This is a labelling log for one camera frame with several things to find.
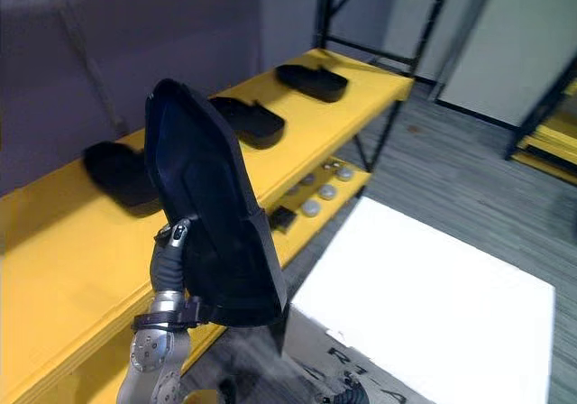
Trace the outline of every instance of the silver metal joint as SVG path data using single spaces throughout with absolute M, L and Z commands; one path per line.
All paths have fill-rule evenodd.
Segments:
M 184 307 L 184 301 L 182 291 L 159 291 L 152 301 L 151 312 L 180 311 Z

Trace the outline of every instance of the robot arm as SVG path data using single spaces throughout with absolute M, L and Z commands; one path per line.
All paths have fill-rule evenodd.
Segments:
M 151 281 L 156 293 L 150 313 L 135 318 L 130 365 L 117 404 L 179 402 L 180 370 L 190 351 L 187 327 L 195 326 L 177 320 L 187 307 L 179 273 L 188 226 L 187 219 L 179 221 L 166 247 L 155 247 Z

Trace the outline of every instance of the lower shelf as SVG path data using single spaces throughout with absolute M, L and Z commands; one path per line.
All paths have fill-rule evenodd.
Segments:
M 333 171 L 318 168 L 314 171 L 315 182 L 313 184 L 299 185 L 296 194 L 281 198 L 275 205 L 275 207 L 283 205 L 297 213 L 295 221 L 286 234 L 280 231 L 272 233 L 272 240 L 283 268 L 369 181 L 371 174 L 344 161 L 334 158 L 331 158 L 331 161 L 338 161 L 353 169 L 353 178 L 349 181 L 341 181 L 336 178 Z M 336 188 L 337 195 L 330 201 L 323 200 L 316 194 L 318 188 L 324 183 L 330 183 Z M 307 198 L 313 198 L 321 204 L 321 211 L 315 217 L 306 217 L 299 210 L 300 205 Z M 183 372 L 190 368 L 225 330 L 226 327 L 212 324 L 191 329 L 189 333 L 193 351 L 183 366 Z M 132 330 L 129 326 L 126 327 L 33 404 L 109 404 L 115 402 L 116 394 L 126 374 L 129 343 L 132 336 Z
M 563 179 L 577 185 L 576 174 L 573 174 L 572 172 L 569 172 L 562 167 L 554 165 L 553 163 L 532 155 L 526 151 L 517 151 L 515 154 L 513 154 L 512 158 L 515 161 L 519 161 L 537 170 L 546 172 L 547 174 L 557 177 L 558 179 Z

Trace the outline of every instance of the small black object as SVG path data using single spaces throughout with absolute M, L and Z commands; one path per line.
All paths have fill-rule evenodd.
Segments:
M 276 321 L 285 281 L 231 126 L 203 96 L 164 79 L 147 100 L 144 150 L 169 224 L 190 221 L 183 275 L 201 300 L 198 321 Z
M 84 150 L 82 163 L 92 181 L 132 215 L 147 216 L 161 209 L 141 151 L 99 142 Z
M 283 64 L 275 71 L 283 84 L 323 102 L 339 100 L 349 83 L 347 78 L 323 67 L 313 70 L 298 64 Z
M 280 230 L 282 233 L 286 234 L 296 217 L 297 214 L 295 212 L 286 207 L 280 206 L 269 216 L 270 228 L 273 230 Z
M 238 137 L 255 149 L 266 149 L 279 142 L 285 120 L 255 102 L 250 106 L 232 97 L 213 97 L 209 102 L 231 125 Z

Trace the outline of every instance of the yellow shelf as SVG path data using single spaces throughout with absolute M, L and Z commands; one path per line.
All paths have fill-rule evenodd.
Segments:
M 577 185 L 577 175 L 565 170 L 564 168 L 553 165 L 553 163 L 545 159 L 538 158 L 525 151 L 517 151 L 515 154 L 513 154 L 512 158 L 515 161 L 525 163 L 526 165 L 529 165 L 537 170 L 551 174 L 558 179 L 563 179 Z
M 311 50 L 289 62 L 323 65 L 350 82 L 332 104 L 282 86 L 272 72 L 221 94 L 258 99 L 287 121 L 274 147 L 257 151 L 241 144 L 263 207 L 278 201 L 382 109 L 405 99 L 412 85 L 409 78 L 327 50 Z M 123 142 L 142 147 L 143 131 Z M 5 236 L 0 402 L 30 402 L 150 303 L 152 236 L 166 220 L 162 213 L 127 215 L 93 186 L 79 161 L 0 198 L 0 218 Z
M 533 136 L 577 153 L 577 115 L 557 112 L 540 124 Z
M 366 185 L 371 174 L 364 172 L 350 163 L 345 163 L 354 169 L 354 177 L 349 181 L 337 179 L 332 172 L 318 168 L 314 171 L 316 183 L 311 187 L 299 186 L 300 192 L 294 196 L 285 196 L 279 201 L 283 205 L 297 213 L 295 222 L 286 234 L 281 231 L 272 232 L 279 261 L 282 267 L 287 265 L 292 258 L 307 244 L 307 242 L 331 219 L 334 214 L 353 197 L 359 189 Z M 329 183 L 336 188 L 337 196 L 330 200 L 323 200 L 316 194 L 320 185 Z M 321 205 L 321 212 L 315 217 L 307 217 L 300 211 L 300 205 L 308 197 L 318 201 Z
M 286 234 L 274 231 L 272 238 L 279 255 L 279 261 L 284 268 L 334 214 L 364 186 L 371 174 L 344 161 L 332 158 L 354 169 L 355 174 L 349 181 L 337 179 L 332 171 L 318 168 L 314 171 L 316 182 L 311 186 L 299 185 L 295 195 L 284 196 L 277 206 L 283 205 L 297 211 L 298 216 Z M 336 187 L 337 197 L 326 201 L 316 195 L 318 188 L 330 183 Z M 315 217 L 303 216 L 300 205 L 313 198 L 321 204 L 321 212 Z M 188 357 L 183 372 L 185 372 L 202 355 L 224 331 L 225 327 L 205 325 L 189 331 L 193 351 Z M 34 401 L 34 404 L 107 404 L 115 401 L 118 389 L 128 369 L 128 343 L 132 339 L 130 327 L 126 327 L 118 335 L 106 343 L 97 353 L 83 362 L 73 373 L 64 377 L 48 393 Z

